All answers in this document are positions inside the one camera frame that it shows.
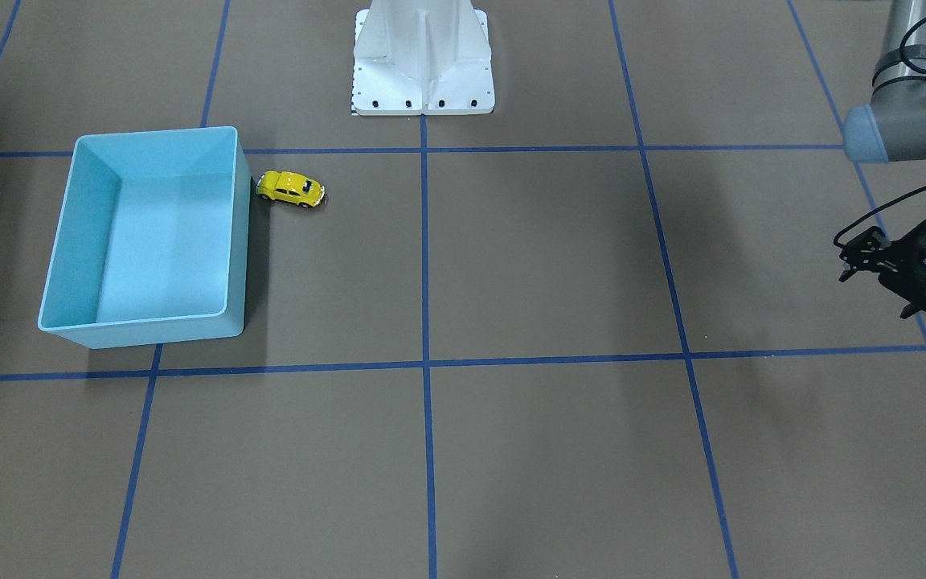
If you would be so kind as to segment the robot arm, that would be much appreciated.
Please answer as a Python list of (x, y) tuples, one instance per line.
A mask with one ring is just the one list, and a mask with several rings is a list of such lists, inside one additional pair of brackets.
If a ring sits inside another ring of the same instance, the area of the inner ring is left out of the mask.
[[(926, 1), (891, 4), (870, 102), (846, 114), (844, 147), (853, 162), (926, 160)], [(891, 240), (871, 226), (849, 241), (834, 236), (841, 280), (861, 271), (905, 301), (901, 318), (926, 313), (926, 219)]]

